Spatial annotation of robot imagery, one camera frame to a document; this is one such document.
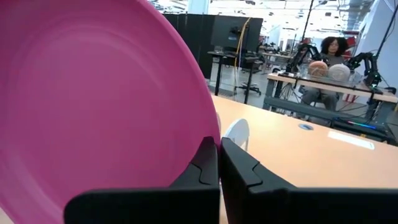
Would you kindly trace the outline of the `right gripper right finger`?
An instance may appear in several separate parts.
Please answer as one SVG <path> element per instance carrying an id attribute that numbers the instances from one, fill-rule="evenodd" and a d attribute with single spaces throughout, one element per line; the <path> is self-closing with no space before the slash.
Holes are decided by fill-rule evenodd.
<path id="1" fill-rule="evenodd" d="M 396 189 L 296 187 L 229 138 L 220 153 L 229 223 L 397 223 Z"/>

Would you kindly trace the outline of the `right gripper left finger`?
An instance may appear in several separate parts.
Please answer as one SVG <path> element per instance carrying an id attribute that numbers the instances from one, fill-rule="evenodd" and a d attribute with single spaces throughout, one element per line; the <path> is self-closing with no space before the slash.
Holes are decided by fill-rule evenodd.
<path id="1" fill-rule="evenodd" d="M 63 211 L 67 224 L 218 223 L 218 151 L 205 137 L 186 169 L 168 186 L 90 190 L 73 197 Z"/>

